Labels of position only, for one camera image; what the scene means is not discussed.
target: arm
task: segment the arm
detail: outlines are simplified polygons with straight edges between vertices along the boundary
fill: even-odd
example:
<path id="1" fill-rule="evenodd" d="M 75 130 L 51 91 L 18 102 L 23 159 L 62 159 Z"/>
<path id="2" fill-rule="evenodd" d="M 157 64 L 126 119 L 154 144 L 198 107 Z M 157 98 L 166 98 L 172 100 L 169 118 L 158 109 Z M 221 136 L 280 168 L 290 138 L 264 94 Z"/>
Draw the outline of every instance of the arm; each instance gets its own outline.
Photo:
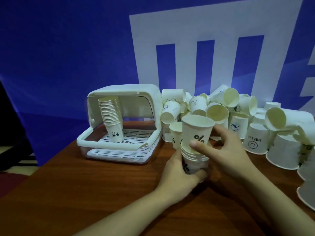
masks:
<path id="1" fill-rule="evenodd" d="M 223 171 L 241 182 L 256 198 L 281 235 L 314 235 L 315 222 L 254 166 L 240 139 L 222 126 L 216 125 L 215 129 L 224 142 L 221 150 L 198 141 L 191 142 L 191 147 L 208 156 Z"/>
<path id="2" fill-rule="evenodd" d="M 185 198 L 206 177 L 204 170 L 186 175 L 178 150 L 166 163 L 160 183 L 153 192 L 75 235 L 137 236 L 165 209 Z"/>

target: white slotted tray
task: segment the white slotted tray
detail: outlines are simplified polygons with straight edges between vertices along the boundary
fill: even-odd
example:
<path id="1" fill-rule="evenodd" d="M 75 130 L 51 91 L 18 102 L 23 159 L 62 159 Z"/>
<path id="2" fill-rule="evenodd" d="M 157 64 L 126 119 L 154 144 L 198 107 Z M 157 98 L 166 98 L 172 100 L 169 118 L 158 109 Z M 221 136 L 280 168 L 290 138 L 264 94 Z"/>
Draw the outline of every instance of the white slotted tray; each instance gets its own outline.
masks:
<path id="1" fill-rule="evenodd" d="M 120 143 L 122 144 L 137 144 L 141 147 L 144 142 L 152 135 L 154 130 L 137 130 L 137 129 L 124 129 L 124 140 Z M 144 146 L 139 148 L 137 151 L 121 151 L 121 150 L 109 150 L 95 148 L 87 153 L 87 158 L 99 159 L 99 160 L 110 160 L 110 161 L 120 161 L 128 163 L 143 164 L 148 161 L 152 155 L 154 149 L 161 139 L 160 132 L 158 138 L 152 144 L 151 147 Z M 106 134 L 102 137 L 99 142 L 110 142 L 110 137 Z"/>

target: person's right hand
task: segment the person's right hand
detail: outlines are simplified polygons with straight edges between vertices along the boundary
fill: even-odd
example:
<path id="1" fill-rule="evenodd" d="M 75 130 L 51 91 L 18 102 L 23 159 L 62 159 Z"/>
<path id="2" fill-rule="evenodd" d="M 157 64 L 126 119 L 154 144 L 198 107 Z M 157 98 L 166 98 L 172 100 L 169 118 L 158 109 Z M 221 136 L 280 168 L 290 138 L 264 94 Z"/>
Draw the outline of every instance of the person's right hand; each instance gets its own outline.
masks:
<path id="1" fill-rule="evenodd" d="M 220 125 L 215 125 L 214 129 L 224 142 L 221 150 L 207 146 L 207 144 L 197 140 L 191 141 L 190 147 L 212 159 L 224 172 L 234 178 L 245 178 L 257 170 L 234 132 Z"/>

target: fingernail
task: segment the fingernail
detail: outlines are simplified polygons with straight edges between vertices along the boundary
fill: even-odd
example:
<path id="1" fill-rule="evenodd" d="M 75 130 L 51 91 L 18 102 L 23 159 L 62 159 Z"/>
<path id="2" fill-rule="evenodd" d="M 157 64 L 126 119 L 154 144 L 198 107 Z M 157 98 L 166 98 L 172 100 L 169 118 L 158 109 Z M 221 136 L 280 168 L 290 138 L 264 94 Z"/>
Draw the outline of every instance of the fingernail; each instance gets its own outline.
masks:
<path id="1" fill-rule="evenodd" d="M 195 141 L 191 141 L 189 145 L 190 147 L 195 148 L 197 146 L 197 143 Z"/>

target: wooden table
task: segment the wooden table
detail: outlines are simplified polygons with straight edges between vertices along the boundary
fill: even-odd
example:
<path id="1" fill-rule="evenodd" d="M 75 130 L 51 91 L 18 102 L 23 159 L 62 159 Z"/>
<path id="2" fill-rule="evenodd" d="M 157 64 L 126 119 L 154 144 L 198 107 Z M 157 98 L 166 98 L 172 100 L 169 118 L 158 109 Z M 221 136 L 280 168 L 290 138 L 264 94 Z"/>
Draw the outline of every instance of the wooden table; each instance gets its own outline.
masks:
<path id="1" fill-rule="evenodd" d="M 171 143 L 160 141 L 147 164 L 87 160 L 72 142 L 18 188 L 0 200 L 0 235 L 72 235 L 154 190 Z M 315 218 L 297 197 L 303 181 L 296 171 L 251 160 L 276 186 Z M 255 200 L 214 170 L 182 202 L 158 217 L 142 235 L 272 235 Z"/>

